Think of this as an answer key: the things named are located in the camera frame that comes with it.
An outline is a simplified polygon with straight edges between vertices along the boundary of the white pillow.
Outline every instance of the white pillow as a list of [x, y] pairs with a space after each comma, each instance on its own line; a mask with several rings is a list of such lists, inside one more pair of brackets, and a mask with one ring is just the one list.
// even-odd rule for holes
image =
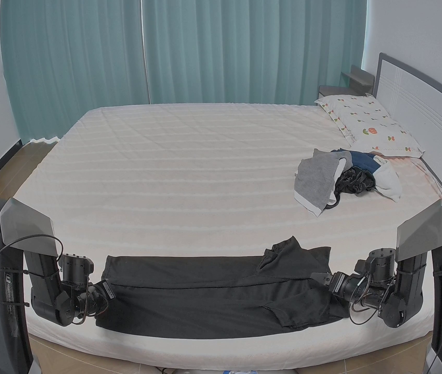
[[337, 123], [351, 150], [420, 158], [424, 150], [373, 96], [336, 95], [315, 101]]

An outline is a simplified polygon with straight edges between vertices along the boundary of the white bed sheet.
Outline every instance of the white bed sheet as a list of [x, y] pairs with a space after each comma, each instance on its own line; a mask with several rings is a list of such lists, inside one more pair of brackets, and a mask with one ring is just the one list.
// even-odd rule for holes
[[[85, 114], [22, 185], [16, 198], [51, 217], [65, 252], [86, 255], [99, 280], [108, 254], [262, 255], [294, 235], [305, 248], [332, 247], [333, 271], [396, 245], [396, 228], [440, 196], [418, 159], [393, 159], [399, 203], [369, 192], [342, 195], [319, 217], [295, 199], [294, 171], [313, 148], [348, 143], [316, 106], [173, 104], [100, 108]], [[25, 276], [26, 300], [30, 282]], [[294, 333], [228, 340], [177, 340], [59, 327], [29, 308], [29, 332], [95, 355], [185, 369], [274, 370], [317, 365], [425, 335], [433, 280], [422, 310], [398, 329], [375, 317]], [[356, 316], [357, 320], [369, 312]]]

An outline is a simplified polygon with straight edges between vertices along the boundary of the mattress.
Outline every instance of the mattress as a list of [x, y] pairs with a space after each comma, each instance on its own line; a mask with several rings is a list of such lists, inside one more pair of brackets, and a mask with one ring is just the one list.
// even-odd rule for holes
[[[313, 149], [349, 147], [316, 106], [163, 104], [86, 113], [38, 165], [15, 198], [51, 217], [66, 253], [249, 256], [295, 236], [331, 246], [333, 271], [396, 245], [396, 228], [441, 197], [419, 159], [392, 159], [403, 195], [342, 195], [319, 217], [294, 199], [294, 172]], [[25, 298], [31, 288], [25, 276]], [[116, 333], [87, 320], [59, 327], [27, 309], [29, 332], [95, 355], [183, 369], [276, 370], [349, 358], [432, 328], [431, 262], [421, 311], [398, 329], [375, 317], [256, 338], [162, 339]], [[356, 315], [356, 321], [370, 315]]]

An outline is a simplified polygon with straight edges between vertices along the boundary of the curtain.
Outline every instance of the curtain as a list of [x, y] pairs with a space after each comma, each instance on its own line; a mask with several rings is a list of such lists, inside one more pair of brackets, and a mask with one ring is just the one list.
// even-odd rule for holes
[[148, 104], [140, 0], [2, 0], [1, 53], [23, 142], [87, 111]]
[[312, 104], [361, 66], [366, 0], [2, 0], [22, 140], [124, 104]]

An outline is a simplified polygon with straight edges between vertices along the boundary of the baseboard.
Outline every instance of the baseboard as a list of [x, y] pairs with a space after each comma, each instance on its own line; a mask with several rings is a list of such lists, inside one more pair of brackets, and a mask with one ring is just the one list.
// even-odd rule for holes
[[11, 147], [6, 154], [4, 154], [1, 158], [0, 158], [0, 170], [3, 168], [3, 166], [6, 165], [6, 163], [12, 159], [12, 156], [15, 155], [16, 153], [18, 153], [18, 151], [20, 150], [20, 148], [22, 148], [22, 141], [18, 140], [13, 147]]

